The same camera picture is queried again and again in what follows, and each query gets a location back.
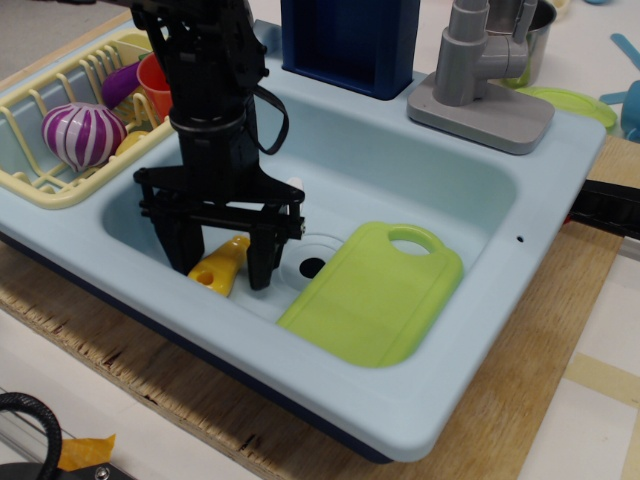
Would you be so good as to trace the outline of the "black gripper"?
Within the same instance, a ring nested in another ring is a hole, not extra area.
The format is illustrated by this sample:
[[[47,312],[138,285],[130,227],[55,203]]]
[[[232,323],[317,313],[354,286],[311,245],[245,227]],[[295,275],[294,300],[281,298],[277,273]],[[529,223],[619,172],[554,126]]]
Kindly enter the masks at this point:
[[[249,283],[267,288],[286,239],[304,233],[305,194],[260,167],[256,125],[243,119],[215,125],[178,121],[182,163],[142,168],[134,180],[171,267],[188,274],[204,253],[200,225],[250,232]]]

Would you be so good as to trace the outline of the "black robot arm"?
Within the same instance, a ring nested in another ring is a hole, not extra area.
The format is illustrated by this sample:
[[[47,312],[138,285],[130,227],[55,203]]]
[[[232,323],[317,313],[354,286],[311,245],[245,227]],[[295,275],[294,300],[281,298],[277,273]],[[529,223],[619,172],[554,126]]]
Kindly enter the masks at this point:
[[[267,175],[258,138],[256,99],[286,109],[261,87],[265,46],[244,1],[131,1],[169,85],[169,121],[179,139],[179,166],[141,169],[140,207],[152,221],[171,266],[188,273],[204,253],[205,226],[248,233],[250,286],[266,288],[290,239],[301,238],[304,193]]]

